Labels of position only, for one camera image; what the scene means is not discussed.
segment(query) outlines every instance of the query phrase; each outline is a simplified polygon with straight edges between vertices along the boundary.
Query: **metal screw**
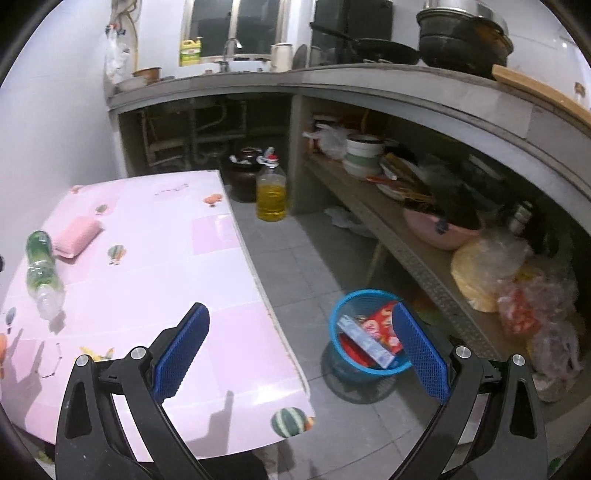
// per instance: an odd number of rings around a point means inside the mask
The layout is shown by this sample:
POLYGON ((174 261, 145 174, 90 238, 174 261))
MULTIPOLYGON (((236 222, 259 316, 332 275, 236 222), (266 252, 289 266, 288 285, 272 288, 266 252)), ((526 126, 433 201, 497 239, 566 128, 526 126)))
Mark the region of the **metal screw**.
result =
POLYGON ((456 355, 460 358, 470 358, 472 352, 467 346, 459 346, 456 348, 456 355))
POLYGON ((80 355, 77 359, 76 359, 76 365, 78 365, 79 367, 83 367, 88 363, 88 355, 80 355))
POLYGON ((146 349, 142 346, 137 346, 131 351, 131 358, 134 360, 140 360, 145 357, 146 349))
POLYGON ((513 363, 521 367, 521 365, 525 365, 525 358, 523 358, 522 355, 516 353, 513 355, 513 363))

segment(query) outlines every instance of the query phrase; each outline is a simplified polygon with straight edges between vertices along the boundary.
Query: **blue gripper pad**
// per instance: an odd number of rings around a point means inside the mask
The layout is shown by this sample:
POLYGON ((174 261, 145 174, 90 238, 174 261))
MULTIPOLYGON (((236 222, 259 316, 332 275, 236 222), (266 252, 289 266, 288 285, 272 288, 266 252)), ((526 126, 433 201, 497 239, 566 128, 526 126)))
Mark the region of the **blue gripper pad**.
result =
POLYGON ((447 364, 402 302, 394 307, 392 327, 423 388, 440 404, 444 404, 450 394, 447 364))
POLYGON ((209 311, 204 305, 199 304, 187 316, 177 327, 174 339, 154 367, 152 394, 159 403, 177 394, 209 331, 209 311))

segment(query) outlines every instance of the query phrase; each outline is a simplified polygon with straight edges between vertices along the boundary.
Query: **cooking pot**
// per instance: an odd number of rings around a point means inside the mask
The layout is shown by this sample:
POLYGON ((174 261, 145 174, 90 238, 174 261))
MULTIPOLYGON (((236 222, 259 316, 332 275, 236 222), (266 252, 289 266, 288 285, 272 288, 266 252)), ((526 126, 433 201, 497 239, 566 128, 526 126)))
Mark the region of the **cooking pot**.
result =
POLYGON ((478 0, 427 0, 417 14, 418 49, 431 66, 492 79, 513 43, 505 20, 478 0))

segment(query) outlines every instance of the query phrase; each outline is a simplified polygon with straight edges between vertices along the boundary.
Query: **yellow bottle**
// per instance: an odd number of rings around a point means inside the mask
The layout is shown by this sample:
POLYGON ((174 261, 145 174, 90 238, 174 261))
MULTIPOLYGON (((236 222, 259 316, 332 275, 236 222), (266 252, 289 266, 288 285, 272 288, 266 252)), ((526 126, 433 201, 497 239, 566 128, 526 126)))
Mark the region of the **yellow bottle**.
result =
POLYGON ((266 222, 285 218, 285 173, 278 158, 270 154, 256 178, 256 216, 266 222))
POLYGON ((181 43, 180 66, 195 65, 201 62, 201 37, 196 41, 185 40, 181 43))

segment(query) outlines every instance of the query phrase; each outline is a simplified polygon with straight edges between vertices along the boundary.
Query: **plastic bag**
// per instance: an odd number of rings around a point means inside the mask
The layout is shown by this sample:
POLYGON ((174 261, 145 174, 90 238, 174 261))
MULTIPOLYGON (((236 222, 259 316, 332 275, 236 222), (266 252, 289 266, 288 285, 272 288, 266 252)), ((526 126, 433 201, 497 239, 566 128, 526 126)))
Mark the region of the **plastic bag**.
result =
POLYGON ((532 337, 529 346, 535 370, 550 380, 573 380, 582 369, 579 362, 579 340, 570 322, 551 322, 544 325, 532 337))
POLYGON ((570 265, 571 251, 570 238, 564 238, 554 258, 529 259, 501 287, 499 316, 507 335, 529 337, 575 311, 578 286, 570 265))
POLYGON ((107 33, 107 51, 105 54, 105 75, 113 85, 117 85, 130 77, 127 72, 129 49, 120 45, 117 38, 117 30, 113 25, 109 26, 107 33))
POLYGON ((496 312, 503 281, 512 280, 531 253, 523 238, 487 230, 454 253, 452 277, 473 309, 496 312))
POLYGON ((328 215, 334 226, 339 228, 348 228, 353 233, 361 236, 367 236, 369 238, 375 238, 373 233, 351 212, 348 212, 342 207, 327 208, 324 210, 325 214, 328 215))
POLYGON ((335 160, 343 160, 347 154, 347 135, 350 130, 343 127, 331 127, 330 125, 317 125, 320 130, 309 133, 303 132, 306 138, 318 140, 318 146, 323 153, 335 160))

